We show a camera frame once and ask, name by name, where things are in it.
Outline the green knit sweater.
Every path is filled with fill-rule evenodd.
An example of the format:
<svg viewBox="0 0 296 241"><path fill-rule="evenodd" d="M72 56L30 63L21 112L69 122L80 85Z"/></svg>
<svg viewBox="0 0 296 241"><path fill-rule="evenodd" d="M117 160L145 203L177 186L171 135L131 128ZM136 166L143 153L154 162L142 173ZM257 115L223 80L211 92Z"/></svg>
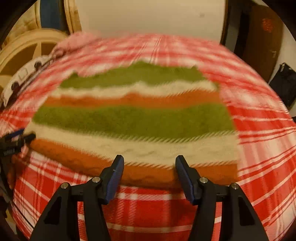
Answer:
<svg viewBox="0 0 296 241"><path fill-rule="evenodd" d="M31 148L94 176L116 155L123 184L174 188L175 158L218 184L237 180L238 137L220 86L196 68L136 62L90 77L73 74L38 108Z"/></svg>

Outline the white brown patterned pillow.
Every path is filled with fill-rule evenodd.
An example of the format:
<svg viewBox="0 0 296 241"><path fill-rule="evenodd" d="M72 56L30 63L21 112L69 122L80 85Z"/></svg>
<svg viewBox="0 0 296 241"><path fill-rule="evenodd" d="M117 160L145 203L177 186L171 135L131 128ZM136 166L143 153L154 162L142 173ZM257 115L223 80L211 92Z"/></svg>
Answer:
<svg viewBox="0 0 296 241"><path fill-rule="evenodd" d="M7 107L31 82L55 60L52 55L44 55L31 60L20 68L10 79L1 93L1 107Z"/></svg>

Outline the cream wooden headboard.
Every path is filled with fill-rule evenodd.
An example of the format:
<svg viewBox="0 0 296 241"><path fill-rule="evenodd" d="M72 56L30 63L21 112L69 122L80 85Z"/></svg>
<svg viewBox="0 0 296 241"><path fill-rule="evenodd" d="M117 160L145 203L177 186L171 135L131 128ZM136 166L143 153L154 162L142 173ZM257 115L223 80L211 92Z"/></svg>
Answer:
<svg viewBox="0 0 296 241"><path fill-rule="evenodd" d="M55 29L30 30L16 37L1 50L1 91L29 62L53 62L53 48L68 34Z"/></svg>

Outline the red white plaid bed sheet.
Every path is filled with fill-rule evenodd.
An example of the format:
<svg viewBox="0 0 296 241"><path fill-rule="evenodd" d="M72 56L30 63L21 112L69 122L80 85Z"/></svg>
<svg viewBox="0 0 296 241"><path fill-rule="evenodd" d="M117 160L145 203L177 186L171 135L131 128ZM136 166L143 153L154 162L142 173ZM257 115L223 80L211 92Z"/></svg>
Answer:
<svg viewBox="0 0 296 241"><path fill-rule="evenodd" d="M2 106L1 134L26 130L49 94L73 74L90 77L136 62L196 67L220 86L220 99L238 137L235 182L253 205L268 239L281 240L295 221L295 122L257 72L216 42L159 34L100 37L55 57L16 99ZM13 217L26 237L62 183L82 184L101 172L75 172L36 152L31 144L12 160ZM185 199L179 181L163 189L126 185L121 178L114 199L103 210L112 240L186 240L196 208Z"/></svg>

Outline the pink floral pillow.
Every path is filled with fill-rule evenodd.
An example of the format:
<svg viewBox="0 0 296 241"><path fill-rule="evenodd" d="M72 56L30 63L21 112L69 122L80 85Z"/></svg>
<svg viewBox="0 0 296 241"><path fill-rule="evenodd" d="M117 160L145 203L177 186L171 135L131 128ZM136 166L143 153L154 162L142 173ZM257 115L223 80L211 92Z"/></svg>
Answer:
<svg viewBox="0 0 296 241"><path fill-rule="evenodd" d="M67 53L74 52L83 46L99 40L100 37L88 32L75 32L66 39L58 42L51 52L51 56L61 57Z"/></svg>

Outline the beige curtain left panel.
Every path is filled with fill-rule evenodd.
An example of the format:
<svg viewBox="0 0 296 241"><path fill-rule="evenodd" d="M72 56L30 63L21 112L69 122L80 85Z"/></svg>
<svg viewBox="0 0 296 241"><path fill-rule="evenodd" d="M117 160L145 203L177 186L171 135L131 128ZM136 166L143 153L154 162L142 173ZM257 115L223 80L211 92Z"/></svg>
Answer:
<svg viewBox="0 0 296 241"><path fill-rule="evenodd" d="M42 27L40 3L41 1L36 1L27 11L18 17L16 23L8 32L8 35L1 41L1 49L21 34L24 34L27 31L40 29Z"/></svg>

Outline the beige curtain panel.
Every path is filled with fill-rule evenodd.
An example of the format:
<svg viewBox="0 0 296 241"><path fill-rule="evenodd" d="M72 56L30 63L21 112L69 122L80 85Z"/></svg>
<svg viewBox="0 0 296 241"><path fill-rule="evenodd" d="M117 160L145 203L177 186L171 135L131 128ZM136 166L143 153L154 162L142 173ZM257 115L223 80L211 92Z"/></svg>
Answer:
<svg viewBox="0 0 296 241"><path fill-rule="evenodd" d="M16 23L8 32L8 35L1 41L1 49L21 34L24 34L27 31L40 29L42 27L40 3L41 1L36 1L27 11L18 17Z"/></svg>
<svg viewBox="0 0 296 241"><path fill-rule="evenodd" d="M74 0L64 0L65 16L70 34L82 30L77 4Z"/></svg>

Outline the beige curtain right panel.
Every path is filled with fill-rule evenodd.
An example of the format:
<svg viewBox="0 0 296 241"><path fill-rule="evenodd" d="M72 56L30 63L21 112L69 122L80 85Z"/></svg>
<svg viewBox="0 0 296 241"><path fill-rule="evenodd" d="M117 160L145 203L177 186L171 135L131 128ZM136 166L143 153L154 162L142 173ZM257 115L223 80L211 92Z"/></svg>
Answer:
<svg viewBox="0 0 296 241"><path fill-rule="evenodd" d="M65 16L70 34L82 30L77 4L74 0L64 0Z"/></svg>

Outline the dark window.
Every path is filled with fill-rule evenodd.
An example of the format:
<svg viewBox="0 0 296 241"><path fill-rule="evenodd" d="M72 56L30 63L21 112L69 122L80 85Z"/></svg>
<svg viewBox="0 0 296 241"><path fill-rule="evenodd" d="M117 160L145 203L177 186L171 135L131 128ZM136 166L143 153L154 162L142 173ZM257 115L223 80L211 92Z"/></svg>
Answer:
<svg viewBox="0 0 296 241"><path fill-rule="evenodd" d="M41 0L40 20L42 28L52 28L62 32L68 32L64 1Z"/></svg>

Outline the black folded stroller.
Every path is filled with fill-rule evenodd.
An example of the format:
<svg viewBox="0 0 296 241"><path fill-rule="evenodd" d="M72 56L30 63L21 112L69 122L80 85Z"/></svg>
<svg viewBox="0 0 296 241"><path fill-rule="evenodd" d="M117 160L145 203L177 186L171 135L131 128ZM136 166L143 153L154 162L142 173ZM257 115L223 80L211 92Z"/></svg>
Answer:
<svg viewBox="0 0 296 241"><path fill-rule="evenodd" d="M270 87L277 93L287 107L291 107L295 101L295 78L295 71L287 63L282 63L269 83Z"/></svg>

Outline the brown wooden door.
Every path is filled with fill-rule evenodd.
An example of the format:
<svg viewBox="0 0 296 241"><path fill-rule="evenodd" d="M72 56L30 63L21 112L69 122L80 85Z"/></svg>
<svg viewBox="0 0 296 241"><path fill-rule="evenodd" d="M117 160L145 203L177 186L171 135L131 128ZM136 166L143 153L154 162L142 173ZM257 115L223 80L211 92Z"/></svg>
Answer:
<svg viewBox="0 0 296 241"><path fill-rule="evenodd" d="M272 33L262 28L262 19L273 20ZM269 82L281 48L283 22L269 7L252 6L248 34L241 59L251 66L266 82Z"/></svg>

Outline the red paper door decoration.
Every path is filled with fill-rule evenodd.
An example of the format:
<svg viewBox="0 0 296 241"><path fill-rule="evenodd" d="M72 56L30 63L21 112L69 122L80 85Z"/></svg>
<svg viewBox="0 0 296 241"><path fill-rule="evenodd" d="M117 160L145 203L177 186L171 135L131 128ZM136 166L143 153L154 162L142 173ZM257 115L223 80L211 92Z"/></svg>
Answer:
<svg viewBox="0 0 296 241"><path fill-rule="evenodd" d="M264 31L272 33L274 29L273 20L270 18L263 18L262 19L262 28Z"/></svg>

